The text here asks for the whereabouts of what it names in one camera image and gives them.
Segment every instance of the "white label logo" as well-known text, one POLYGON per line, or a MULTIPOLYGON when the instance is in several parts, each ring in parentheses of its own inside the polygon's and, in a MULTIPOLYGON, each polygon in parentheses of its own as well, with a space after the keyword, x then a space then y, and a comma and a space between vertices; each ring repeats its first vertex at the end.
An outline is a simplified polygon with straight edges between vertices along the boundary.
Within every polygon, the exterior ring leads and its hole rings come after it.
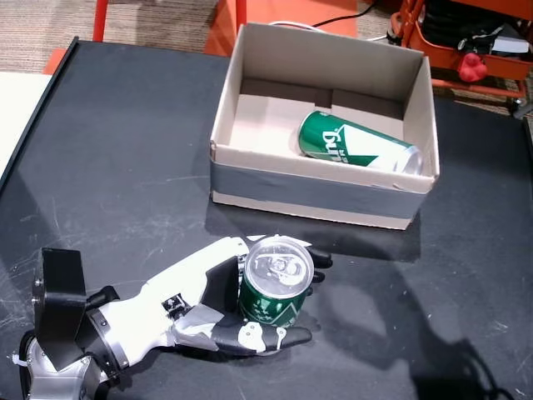
POLYGON ((351 156, 389 156, 403 151, 405 146, 357 127, 343 125, 346 150, 351 156))
POLYGON ((331 160, 348 163, 344 149, 337 148, 337 143, 342 142, 339 132, 324 132, 322 139, 326 144, 327 153, 331 156, 331 160))

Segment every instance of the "green can in box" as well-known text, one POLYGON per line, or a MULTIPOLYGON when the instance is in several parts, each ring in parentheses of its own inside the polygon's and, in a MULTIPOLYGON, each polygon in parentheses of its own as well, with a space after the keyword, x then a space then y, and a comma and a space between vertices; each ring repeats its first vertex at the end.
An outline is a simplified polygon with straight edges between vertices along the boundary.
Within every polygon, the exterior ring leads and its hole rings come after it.
POLYGON ((248 253, 239 308, 248 320, 290 327, 313 279, 309 252, 288 237, 268 237, 248 253))
POLYGON ((315 111, 306 117, 298 142, 313 158, 395 173, 421 173, 421 153, 416 146, 326 112, 315 111))

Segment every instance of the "gray tape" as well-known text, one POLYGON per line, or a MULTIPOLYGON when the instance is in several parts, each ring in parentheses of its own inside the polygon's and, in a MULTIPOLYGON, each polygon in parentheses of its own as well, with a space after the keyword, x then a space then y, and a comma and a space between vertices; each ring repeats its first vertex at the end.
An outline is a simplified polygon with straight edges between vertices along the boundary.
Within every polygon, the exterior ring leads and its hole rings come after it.
POLYGON ((217 344, 211 339, 215 325, 224 318, 224 314, 204 305, 197 304, 186 315, 174 322, 172 334, 177 344, 190 348, 203 348, 218 351, 217 344))
POLYGON ((414 217, 426 196, 381 187, 230 167, 213 161, 211 185, 217 193, 241 198, 409 219, 414 217))

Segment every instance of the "orange cart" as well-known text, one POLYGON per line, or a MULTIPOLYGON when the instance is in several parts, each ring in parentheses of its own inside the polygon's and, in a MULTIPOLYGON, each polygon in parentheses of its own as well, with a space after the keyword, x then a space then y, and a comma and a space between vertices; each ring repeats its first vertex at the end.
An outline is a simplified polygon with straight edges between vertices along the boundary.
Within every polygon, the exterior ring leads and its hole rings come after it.
MULTIPOLYGON (((531 40, 533 35, 533 23, 531 22, 531 19, 533 19, 533 2, 531 0, 513 0, 512 2, 502 2, 501 0, 453 1, 522 19, 525 21, 522 25, 524 28, 524 37, 531 40)), ((437 46, 429 43, 422 36, 421 25, 418 19, 424 7, 424 2, 424 0, 404 0, 401 5, 401 10, 391 17, 392 31, 401 40, 403 47, 420 50, 427 54, 432 67, 456 71, 465 54, 451 47, 437 46)), ((524 98, 526 96, 526 77, 531 66, 533 66, 533 62, 513 60, 493 55, 483 55, 482 58, 487 66, 487 74, 489 76, 512 79, 516 81, 518 90, 499 89, 480 84, 453 82, 442 79, 433 79, 433 86, 501 95, 514 99, 524 98)))
MULTIPOLYGON (((94 42, 103 41, 103 33, 106 28, 107 5, 109 0, 97 0, 94 12, 94 28, 92 30, 92 40, 94 42)), ((237 5, 237 31, 242 24, 247 23, 247 0, 236 0, 237 5)))

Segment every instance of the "white table surface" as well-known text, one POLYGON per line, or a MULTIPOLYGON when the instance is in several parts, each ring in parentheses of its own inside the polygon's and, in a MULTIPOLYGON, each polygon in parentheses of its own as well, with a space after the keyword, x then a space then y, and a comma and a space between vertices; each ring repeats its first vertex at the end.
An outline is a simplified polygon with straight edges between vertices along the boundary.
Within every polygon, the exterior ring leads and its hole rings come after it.
POLYGON ((51 77, 0 72, 0 176, 51 77))

